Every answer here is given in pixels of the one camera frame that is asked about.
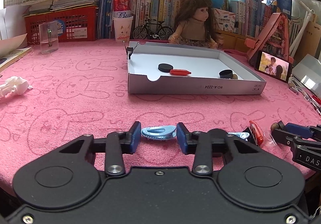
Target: pink towel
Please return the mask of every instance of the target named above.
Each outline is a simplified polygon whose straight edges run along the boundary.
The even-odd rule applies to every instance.
[[[83,133],[105,137],[117,129],[128,130],[135,120],[142,127],[183,122],[190,131],[221,128],[242,131],[249,120],[265,134],[282,120],[316,125],[320,119],[302,95],[286,83],[260,74],[267,85],[261,95],[128,95],[127,60],[122,44],[112,40],[60,43],[48,55],[39,47],[2,73],[4,81],[21,76],[34,89],[22,96],[0,100],[0,187],[10,194],[15,172],[28,162]],[[244,56],[231,54],[248,65]],[[294,164],[290,149],[283,145],[264,148]],[[103,170],[102,154],[95,166]],[[134,155],[124,155],[131,166],[192,166],[193,155],[183,155],[175,140],[142,139]],[[223,166],[214,159],[214,168]],[[296,164],[309,177],[313,171]]]

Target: white cup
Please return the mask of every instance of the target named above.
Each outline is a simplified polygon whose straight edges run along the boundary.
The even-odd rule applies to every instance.
[[[113,17],[114,28],[115,28],[115,39],[116,42],[125,43],[129,42],[130,31],[132,29],[133,17],[129,18],[116,18]]]

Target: glass mug handle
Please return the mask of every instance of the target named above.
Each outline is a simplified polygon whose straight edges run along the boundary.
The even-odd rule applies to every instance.
[[[47,30],[47,35],[48,35],[48,47],[52,47],[52,34],[51,34],[51,29]]]

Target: doll hair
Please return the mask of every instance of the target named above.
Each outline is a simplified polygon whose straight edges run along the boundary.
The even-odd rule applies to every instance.
[[[276,66],[276,75],[275,75],[275,77],[281,79],[282,73],[283,73],[282,66],[281,65],[277,65]]]
[[[175,17],[175,29],[181,22],[192,18],[197,9],[203,7],[208,7],[208,19],[204,23],[206,41],[209,42],[211,38],[215,40],[216,22],[214,20],[211,0],[183,0],[180,10]]]

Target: crumpled tissue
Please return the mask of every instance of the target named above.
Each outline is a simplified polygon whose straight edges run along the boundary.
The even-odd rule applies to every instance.
[[[28,81],[17,76],[12,76],[4,81],[4,84],[0,85],[0,98],[6,96],[9,93],[21,95],[25,93],[27,89],[32,89]]]

